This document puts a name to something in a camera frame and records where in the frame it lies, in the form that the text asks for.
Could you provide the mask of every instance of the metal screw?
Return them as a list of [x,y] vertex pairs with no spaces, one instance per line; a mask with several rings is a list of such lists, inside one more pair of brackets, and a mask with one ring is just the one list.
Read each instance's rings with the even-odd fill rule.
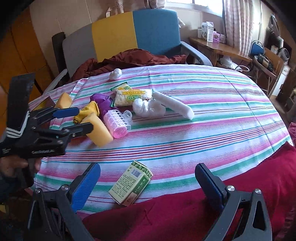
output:
[[255,189],[255,193],[257,193],[257,194],[261,194],[262,192],[261,192],[261,190],[260,190],[259,188],[256,188],[256,189]]
[[230,191],[230,192],[233,192],[235,190],[234,186],[227,186],[227,190]]
[[67,191],[69,189],[69,185],[65,184],[65,185],[61,186],[61,189],[63,191]]
[[35,193],[40,193],[40,192],[41,192],[41,188],[36,188],[36,189],[34,190],[34,192],[35,192]]

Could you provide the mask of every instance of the window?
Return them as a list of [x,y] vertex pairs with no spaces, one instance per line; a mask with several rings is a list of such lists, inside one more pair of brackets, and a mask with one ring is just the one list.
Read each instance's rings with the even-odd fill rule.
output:
[[222,17],[223,0],[166,0],[165,7],[193,9]]

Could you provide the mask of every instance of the yellow sock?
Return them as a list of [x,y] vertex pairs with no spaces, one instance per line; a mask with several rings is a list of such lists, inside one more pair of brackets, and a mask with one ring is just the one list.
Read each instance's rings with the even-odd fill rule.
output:
[[79,111],[79,114],[77,116],[74,116],[73,122],[75,124],[80,124],[80,122],[82,122],[82,120],[92,112],[94,112],[96,116],[99,116],[100,114],[98,105],[95,101],[91,101],[87,106],[81,109]]

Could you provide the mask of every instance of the striped tablecloth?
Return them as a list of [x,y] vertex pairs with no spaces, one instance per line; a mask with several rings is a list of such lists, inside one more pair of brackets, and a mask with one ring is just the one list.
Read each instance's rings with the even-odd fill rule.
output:
[[[36,187],[45,191],[70,184],[90,162],[100,164],[101,177],[81,216],[117,207],[108,191],[133,160],[154,174],[136,200],[142,202],[199,188],[194,168],[200,162],[225,180],[255,167],[286,141],[292,144],[285,124],[261,89],[232,70],[196,65],[138,67],[123,70],[117,81],[102,74],[48,95],[56,102],[67,92],[73,99],[72,107],[82,108],[92,94],[111,94],[110,88],[124,81],[132,88],[151,88],[182,101],[193,109],[195,117],[187,120],[171,110],[157,119],[133,115],[132,130],[104,148],[80,137],[68,145],[66,155],[43,158]],[[31,102],[30,108],[48,95]],[[55,119],[51,124],[59,129],[73,125],[73,118]]]

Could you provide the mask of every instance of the curtain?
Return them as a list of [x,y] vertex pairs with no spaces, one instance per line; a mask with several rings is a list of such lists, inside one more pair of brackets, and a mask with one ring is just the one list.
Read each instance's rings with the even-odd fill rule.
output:
[[224,0],[227,44],[248,55],[254,26],[253,0]]
[[140,9],[163,8],[165,0],[109,0],[110,16]]

